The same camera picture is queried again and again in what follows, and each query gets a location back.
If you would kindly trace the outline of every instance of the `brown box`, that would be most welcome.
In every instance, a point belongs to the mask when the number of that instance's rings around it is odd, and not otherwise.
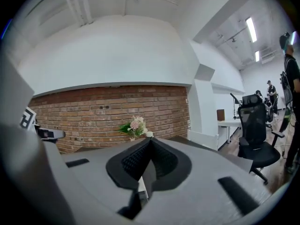
[[[224,109],[218,109],[217,110],[217,120],[218,121],[224,121],[225,120],[225,110]]]

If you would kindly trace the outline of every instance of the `red brick wall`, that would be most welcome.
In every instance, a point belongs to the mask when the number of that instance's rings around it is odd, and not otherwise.
[[[128,141],[117,130],[132,118],[142,116],[154,136],[187,137],[188,99],[185,87],[121,86],[55,93],[32,99],[29,106],[44,128],[60,129],[61,152],[81,147],[110,147]]]

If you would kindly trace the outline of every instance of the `ceiling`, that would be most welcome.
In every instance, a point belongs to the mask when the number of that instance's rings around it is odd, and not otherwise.
[[[178,0],[88,0],[93,20],[106,15],[141,15],[170,22]],[[79,0],[84,18],[83,0]],[[4,51],[18,66],[21,60],[52,34],[78,27],[66,0],[27,0],[11,22],[3,40]]]
[[[249,17],[257,36],[254,43],[246,24]],[[209,36],[209,41],[243,70],[256,63],[256,51],[260,51],[259,62],[262,64],[281,55],[278,40],[287,31],[292,33],[294,30],[276,0],[249,0]]]
[[[78,1],[86,21],[83,0]],[[171,22],[178,8],[178,1],[88,0],[88,3],[93,20],[106,15],[140,15]],[[245,20],[248,17],[252,17],[254,22],[257,35],[255,43],[251,42],[246,27]],[[27,0],[5,34],[3,50],[10,61],[18,66],[39,42],[64,28],[76,29],[78,26],[67,0]],[[242,70],[255,63],[255,51],[260,51],[261,56],[268,57],[269,60],[278,56],[278,38],[286,31],[293,32],[293,28],[275,0],[249,0],[214,31],[208,40]]]

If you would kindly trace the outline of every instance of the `flower bouquet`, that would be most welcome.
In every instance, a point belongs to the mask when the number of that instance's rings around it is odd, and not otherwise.
[[[148,132],[144,118],[135,116],[133,116],[130,122],[120,126],[118,131],[128,134],[130,136],[130,140],[134,140]]]

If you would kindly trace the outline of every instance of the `black pad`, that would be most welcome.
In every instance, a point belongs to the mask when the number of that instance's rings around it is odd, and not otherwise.
[[[252,212],[259,206],[259,204],[231,177],[220,178],[218,179],[218,182],[243,215]]]
[[[89,160],[87,160],[86,158],[83,158],[83,159],[79,159],[79,160],[75,160],[75,161],[66,162],[66,165],[67,165],[67,167],[75,167],[75,166],[79,166],[81,164],[85,164],[88,162],[89,162]]]

